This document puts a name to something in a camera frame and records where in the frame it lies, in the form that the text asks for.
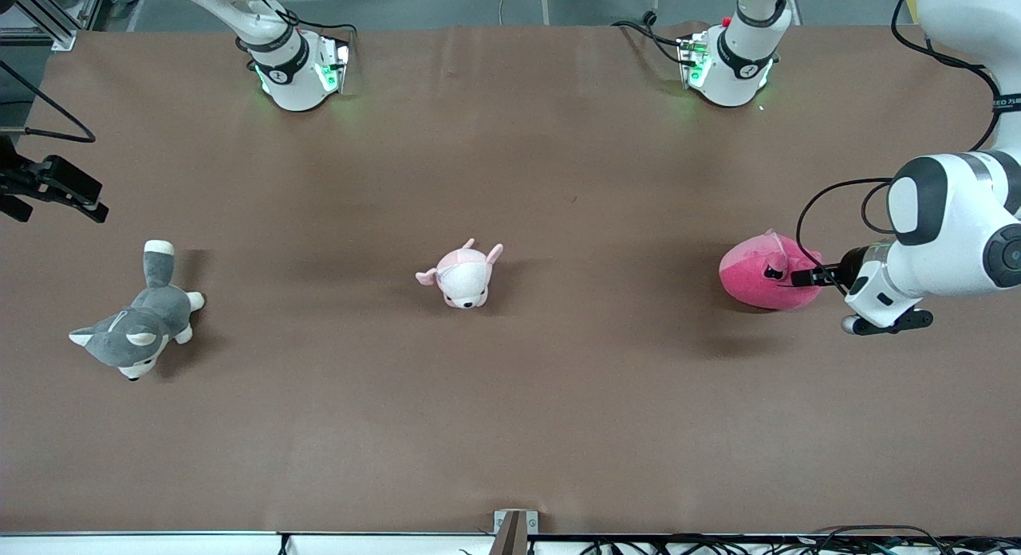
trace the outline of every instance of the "plush paw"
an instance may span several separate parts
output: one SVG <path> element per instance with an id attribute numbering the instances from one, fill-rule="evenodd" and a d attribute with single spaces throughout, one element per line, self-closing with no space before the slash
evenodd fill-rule
<path id="1" fill-rule="evenodd" d="M 197 291 L 189 291 L 188 303 L 191 305 L 191 311 L 194 312 L 195 310 L 200 310 L 205 305 L 205 298 L 200 293 L 197 293 Z"/>
<path id="2" fill-rule="evenodd" d="M 185 331 L 182 331 L 181 334 L 177 334 L 177 336 L 174 337 L 174 341 L 177 342 L 178 344 L 186 344 L 188 343 L 189 340 L 191 340 L 191 336 L 192 336 L 192 331 L 191 326 L 189 325 L 186 326 Z"/>

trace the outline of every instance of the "yellow tape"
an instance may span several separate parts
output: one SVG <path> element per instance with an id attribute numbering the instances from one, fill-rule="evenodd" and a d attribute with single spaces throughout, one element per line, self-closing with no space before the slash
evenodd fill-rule
<path id="1" fill-rule="evenodd" d="M 908 11 L 911 13 L 911 19 L 918 23 L 918 14 L 915 13 L 915 0 L 908 0 Z"/>

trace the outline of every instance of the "round pink plush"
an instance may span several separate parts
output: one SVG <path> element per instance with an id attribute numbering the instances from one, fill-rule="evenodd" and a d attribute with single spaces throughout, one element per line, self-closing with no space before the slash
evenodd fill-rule
<path id="1" fill-rule="evenodd" d="M 822 261 L 820 253 L 812 252 L 812 256 Z M 725 254 L 720 261 L 720 282 L 727 294 L 741 303 L 767 310 L 793 310 L 810 304 L 822 289 L 795 289 L 790 285 L 790 274 L 814 267 L 794 240 L 770 231 L 744 240 Z M 782 278 L 767 278 L 767 268 L 773 275 L 781 272 Z"/>

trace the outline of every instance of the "pink plush toy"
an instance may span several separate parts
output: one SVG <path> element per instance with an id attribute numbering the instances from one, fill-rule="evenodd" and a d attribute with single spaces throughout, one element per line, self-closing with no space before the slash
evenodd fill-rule
<path id="1" fill-rule="evenodd" d="M 451 308 L 479 308 L 489 298 L 489 278 L 493 275 L 493 263 L 503 253 L 503 245 L 496 245 L 488 256 L 472 250 L 475 239 L 460 247 L 460 250 L 446 254 L 427 272 L 417 272 L 420 285 L 436 285 L 443 293 L 443 300 Z"/>
<path id="2" fill-rule="evenodd" d="M 822 255 L 813 252 L 816 260 Z M 737 301 L 767 310 L 792 310 L 810 304 L 820 287 L 791 287 L 790 272 L 808 270 L 816 264 L 805 256 L 797 243 L 776 232 L 744 240 L 732 247 L 720 261 L 720 282 Z"/>

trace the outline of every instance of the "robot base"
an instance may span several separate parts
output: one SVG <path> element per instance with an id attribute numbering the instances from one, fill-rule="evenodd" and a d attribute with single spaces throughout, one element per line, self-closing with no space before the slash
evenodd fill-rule
<path id="1" fill-rule="evenodd" d="M 737 79 L 733 68 L 720 60 L 717 42 L 724 28 L 717 24 L 708 31 L 695 33 L 689 39 L 678 40 L 679 60 L 694 62 L 693 67 L 681 64 L 681 82 L 684 89 L 697 90 L 706 100 L 721 107 L 740 107 L 766 86 L 773 60 L 759 69 L 751 79 Z"/>
<path id="2" fill-rule="evenodd" d="M 317 35 L 312 31 L 302 31 L 300 35 L 308 43 L 310 53 L 291 83 L 274 83 L 274 74 L 262 74 L 258 67 L 255 68 L 262 82 L 263 93 L 273 97 L 278 107 L 285 111 L 308 111 L 319 107 L 331 94 L 343 93 L 348 44 Z"/>

